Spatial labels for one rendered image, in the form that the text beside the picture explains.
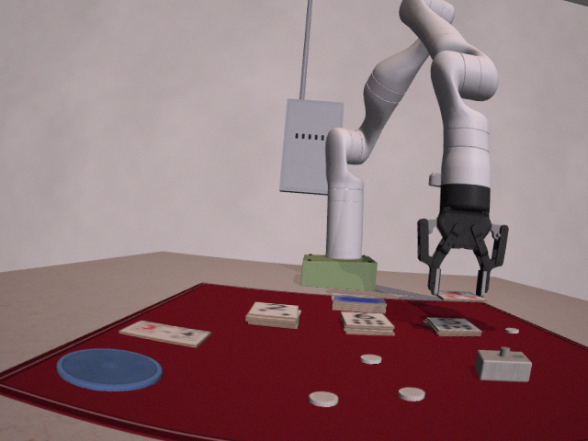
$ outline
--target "green box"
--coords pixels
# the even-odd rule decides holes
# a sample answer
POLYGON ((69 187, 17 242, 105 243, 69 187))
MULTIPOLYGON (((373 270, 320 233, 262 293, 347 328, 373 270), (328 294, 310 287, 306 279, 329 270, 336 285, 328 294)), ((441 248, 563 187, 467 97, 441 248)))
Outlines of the green box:
POLYGON ((304 255, 303 287, 376 290, 378 263, 366 255, 361 259, 330 259, 326 255, 304 255))

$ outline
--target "white round chip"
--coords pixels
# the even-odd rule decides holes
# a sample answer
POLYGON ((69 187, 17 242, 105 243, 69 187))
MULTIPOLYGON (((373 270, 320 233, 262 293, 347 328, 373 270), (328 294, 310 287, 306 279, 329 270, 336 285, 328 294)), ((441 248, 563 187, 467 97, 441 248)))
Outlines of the white round chip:
POLYGON ((339 397, 331 392, 313 392, 309 401, 319 407, 333 407, 339 402, 339 397))
POLYGON ((373 356, 371 354, 364 354, 363 356, 361 356, 361 361, 363 361, 367 365, 378 365, 382 362, 382 357, 373 356))
POLYGON ((398 396, 406 401, 420 401, 424 398, 424 390, 416 388, 402 388, 398 391, 398 396))

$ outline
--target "wooden tabletop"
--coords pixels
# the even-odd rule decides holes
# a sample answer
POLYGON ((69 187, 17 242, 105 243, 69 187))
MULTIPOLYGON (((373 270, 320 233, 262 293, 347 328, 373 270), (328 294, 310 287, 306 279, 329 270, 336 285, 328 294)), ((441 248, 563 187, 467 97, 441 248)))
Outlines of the wooden tabletop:
MULTIPOLYGON (((201 282, 308 294, 374 292, 300 285, 300 265, 176 253, 140 254, 0 273, 0 371, 106 326, 201 282)), ((378 272, 376 295, 433 300, 427 274, 378 272)), ((475 292, 476 278, 441 276, 442 290, 475 292)), ((588 301, 492 277, 492 306, 588 346, 588 301)), ((0 439, 138 441, 0 396, 0 439)))

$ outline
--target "blue plate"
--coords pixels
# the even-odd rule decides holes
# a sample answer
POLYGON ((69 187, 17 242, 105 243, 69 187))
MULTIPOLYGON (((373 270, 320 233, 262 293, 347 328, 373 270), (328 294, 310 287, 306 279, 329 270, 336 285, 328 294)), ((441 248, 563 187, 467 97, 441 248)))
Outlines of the blue plate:
POLYGON ((65 381, 91 390, 122 392, 152 386, 163 375, 152 358, 119 349, 85 349, 72 352, 57 362, 65 381))

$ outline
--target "gray switch box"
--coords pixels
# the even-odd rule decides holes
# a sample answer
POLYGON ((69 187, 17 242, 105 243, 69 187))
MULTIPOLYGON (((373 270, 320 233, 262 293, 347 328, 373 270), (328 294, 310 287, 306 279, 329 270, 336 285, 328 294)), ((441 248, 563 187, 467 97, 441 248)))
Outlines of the gray switch box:
POLYGON ((528 382, 531 377, 531 361, 522 352, 478 351, 476 372, 480 379, 490 381, 528 382))
POLYGON ((289 99, 279 191, 328 194, 325 142, 343 127, 343 103, 289 99))

